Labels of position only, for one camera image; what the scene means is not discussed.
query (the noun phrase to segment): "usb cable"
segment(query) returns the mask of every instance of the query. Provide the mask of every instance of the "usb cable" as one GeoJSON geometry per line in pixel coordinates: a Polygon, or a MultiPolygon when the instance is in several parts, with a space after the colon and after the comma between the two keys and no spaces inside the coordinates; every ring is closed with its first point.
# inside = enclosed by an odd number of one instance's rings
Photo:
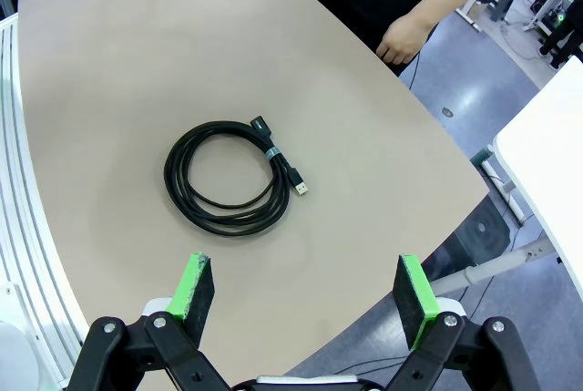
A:
{"type": "Polygon", "coordinates": [[[271,130],[259,116],[251,125],[216,121],[192,129],[174,145],[164,166],[164,182],[176,207],[201,229],[226,237],[241,237],[262,232],[277,222],[290,201],[290,187],[299,195],[308,191],[300,173],[283,157],[271,141],[271,130]],[[221,204],[197,192],[189,183],[189,167],[197,148],[211,136],[227,134],[244,138],[259,148],[271,166],[273,178],[265,190],[243,204],[221,204]],[[217,209],[234,211],[215,215],[202,209],[203,201],[217,209]]]}

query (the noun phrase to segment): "metal screw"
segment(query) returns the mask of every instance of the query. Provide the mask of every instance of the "metal screw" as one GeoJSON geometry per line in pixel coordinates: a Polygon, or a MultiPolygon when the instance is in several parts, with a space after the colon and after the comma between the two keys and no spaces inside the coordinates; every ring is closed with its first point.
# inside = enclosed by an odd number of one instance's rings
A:
{"type": "Polygon", "coordinates": [[[492,324],[492,328],[495,332],[504,332],[504,323],[500,323],[499,321],[494,321],[492,324]]]}
{"type": "Polygon", "coordinates": [[[113,332],[116,329],[116,325],[113,323],[107,323],[106,325],[103,326],[103,331],[106,334],[110,334],[111,332],[113,332]]]}
{"type": "Polygon", "coordinates": [[[456,327],[457,318],[455,318],[453,315],[448,315],[446,318],[444,318],[444,323],[447,327],[456,327]]]}
{"type": "Polygon", "coordinates": [[[160,327],[164,327],[165,325],[166,325],[166,318],[160,317],[160,318],[156,318],[154,320],[154,327],[157,327],[158,329],[160,327]]]}

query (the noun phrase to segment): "beige tabletop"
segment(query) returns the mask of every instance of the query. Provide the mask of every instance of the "beige tabletop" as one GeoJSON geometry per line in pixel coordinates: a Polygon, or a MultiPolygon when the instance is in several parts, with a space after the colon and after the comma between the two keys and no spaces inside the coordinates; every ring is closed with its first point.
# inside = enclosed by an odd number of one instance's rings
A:
{"type": "MultiPolygon", "coordinates": [[[[87,320],[133,322],[205,252],[217,293],[201,349],[232,385],[327,343],[391,291],[399,253],[425,258],[486,196],[422,104],[314,0],[20,0],[19,28],[36,179],[87,320]],[[260,236],[202,232],[167,196],[166,156],[200,123],[260,114],[310,191],[260,236]]],[[[225,202],[269,179],[236,139],[202,147],[193,172],[225,202]]],[[[141,389],[170,389],[158,380],[141,389]]]]}

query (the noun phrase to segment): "screw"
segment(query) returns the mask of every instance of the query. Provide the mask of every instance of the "screw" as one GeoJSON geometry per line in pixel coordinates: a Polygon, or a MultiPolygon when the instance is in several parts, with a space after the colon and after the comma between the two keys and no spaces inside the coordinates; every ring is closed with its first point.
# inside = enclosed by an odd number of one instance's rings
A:
{"type": "Polygon", "coordinates": [[[166,325],[166,318],[160,317],[160,318],[156,318],[154,320],[154,327],[157,327],[158,329],[160,327],[164,327],[165,325],[166,325]]]}
{"type": "Polygon", "coordinates": [[[457,318],[455,318],[453,315],[448,315],[446,318],[444,318],[444,323],[447,327],[456,327],[457,318]]]}
{"type": "Polygon", "coordinates": [[[494,321],[494,323],[492,324],[492,328],[494,329],[495,332],[504,332],[504,323],[494,321]]]}
{"type": "Polygon", "coordinates": [[[111,332],[113,332],[116,329],[116,325],[113,323],[107,323],[106,325],[103,326],[103,331],[106,334],[110,334],[111,332]]]}

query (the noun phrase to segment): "green tape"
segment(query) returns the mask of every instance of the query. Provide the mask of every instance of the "green tape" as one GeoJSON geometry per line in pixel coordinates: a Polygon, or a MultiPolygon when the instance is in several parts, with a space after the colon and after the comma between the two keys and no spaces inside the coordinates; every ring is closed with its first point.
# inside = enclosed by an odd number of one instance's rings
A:
{"type": "Polygon", "coordinates": [[[174,315],[174,318],[180,323],[184,323],[189,311],[192,295],[199,283],[202,270],[210,261],[206,254],[192,254],[189,263],[180,278],[180,283],[172,297],[172,301],[166,308],[166,312],[174,315]]]}
{"type": "Polygon", "coordinates": [[[421,344],[427,325],[435,321],[435,318],[441,313],[441,309],[417,256],[406,254],[403,256],[403,260],[417,299],[424,312],[424,320],[419,327],[419,332],[413,344],[413,350],[415,350],[421,344]]]}

